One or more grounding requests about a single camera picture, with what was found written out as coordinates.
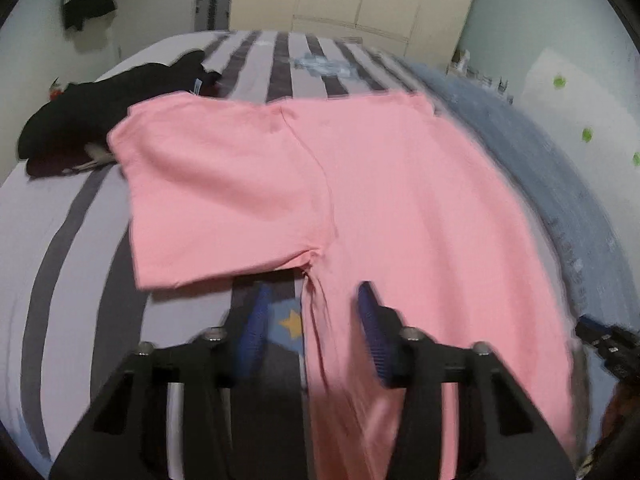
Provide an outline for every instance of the wardrobe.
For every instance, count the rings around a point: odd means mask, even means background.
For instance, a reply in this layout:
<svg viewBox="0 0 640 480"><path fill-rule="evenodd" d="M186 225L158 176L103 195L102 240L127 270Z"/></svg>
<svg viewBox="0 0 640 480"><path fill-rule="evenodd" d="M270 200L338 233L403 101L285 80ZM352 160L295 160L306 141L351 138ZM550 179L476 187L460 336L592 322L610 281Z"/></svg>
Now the wardrobe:
<svg viewBox="0 0 640 480"><path fill-rule="evenodd" d="M231 0L234 30L348 38L444 68L472 0Z"/></svg>

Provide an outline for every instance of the yellow star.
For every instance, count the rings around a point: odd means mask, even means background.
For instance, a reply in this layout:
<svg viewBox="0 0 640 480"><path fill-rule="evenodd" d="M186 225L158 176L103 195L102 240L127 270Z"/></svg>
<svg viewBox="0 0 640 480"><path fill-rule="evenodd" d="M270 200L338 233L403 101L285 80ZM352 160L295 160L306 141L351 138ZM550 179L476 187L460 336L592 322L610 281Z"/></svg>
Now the yellow star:
<svg viewBox="0 0 640 480"><path fill-rule="evenodd" d="M302 318L295 310L289 311L289 317L278 322L284 328L289 330L289 336L292 339L298 339L302 336Z"/></svg>

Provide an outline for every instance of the pink shirt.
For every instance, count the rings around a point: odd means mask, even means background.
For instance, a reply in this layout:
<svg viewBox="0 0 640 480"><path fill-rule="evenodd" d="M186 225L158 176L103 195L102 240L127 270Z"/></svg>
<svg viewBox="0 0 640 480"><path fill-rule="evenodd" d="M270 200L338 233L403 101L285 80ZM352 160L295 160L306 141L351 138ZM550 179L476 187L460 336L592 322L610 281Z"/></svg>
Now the pink shirt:
<svg viewBox="0 0 640 480"><path fill-rule="evenodd" d="M402 391L382 388L354 309L371 280L439 342L486 340L556 435L571 437L570 358L516 197L464 133L403 93L269 105L176 93L110 135L130 185L141 288L301 267L316 471L382 480ZM456 413L445 398L442 478Z"/></svg>

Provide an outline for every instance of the bed sheet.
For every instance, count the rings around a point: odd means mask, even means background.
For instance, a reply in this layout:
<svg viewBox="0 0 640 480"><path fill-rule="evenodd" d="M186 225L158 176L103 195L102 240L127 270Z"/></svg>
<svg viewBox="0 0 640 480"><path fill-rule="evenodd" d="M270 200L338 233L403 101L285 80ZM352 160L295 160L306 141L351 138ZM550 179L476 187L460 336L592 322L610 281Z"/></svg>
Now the bed sheet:
<svg viewBox="0 0 640 480"><path fill-rule="evenodd" d="M357 44L270 31L167 38L102 78L144 62L169 64L194 48L206 49L204 65L221 72L221 96L229 99L425 91L395 60ZM522 203L571 344L558 256L534 208ZM46 476L91 399L140 340L180 344L219 324L263 279L273 289L265 363L229 400L234 453L253 457L238 461L238 478L313 478L300 277L287 271L140 292L128 224L127 184L118 166L29 180L20 163L0 188L0 419L20 450Z"/></svg>

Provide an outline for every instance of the screw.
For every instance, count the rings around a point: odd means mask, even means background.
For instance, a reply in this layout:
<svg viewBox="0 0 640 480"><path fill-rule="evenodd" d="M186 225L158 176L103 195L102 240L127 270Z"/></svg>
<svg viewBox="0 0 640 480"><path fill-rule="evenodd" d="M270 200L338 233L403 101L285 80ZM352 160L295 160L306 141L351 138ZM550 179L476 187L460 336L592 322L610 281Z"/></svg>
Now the screw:
<svg viewBox="0 0 640 480"><path fill-rule="evenodd" d="M202 337L207 341L222 341L226 337L226 330L221 326L212 326L202 333Z"/></svg>
<svg viewBox="0 0 640 480"><path fill-rule="evenodd" d="M491 347L484 341L478 341L473 345L473 351L478 355L490 355L492 353Z"/></svg>
<svg viewBox="0 0 640 480"><path fill-rule="evenodd" d="M151 355L151 352L153 352L155 349L156 346L153 343L150 343L149 341L141 341L136 348L136 354Z"/></svg>
<svg viewBox="0 0 640 480"><path fill-rule="evenodd" d="M400 331L400 337L407 341L420 341L426 336L422 330L413 326L405 326Z"/></svg>

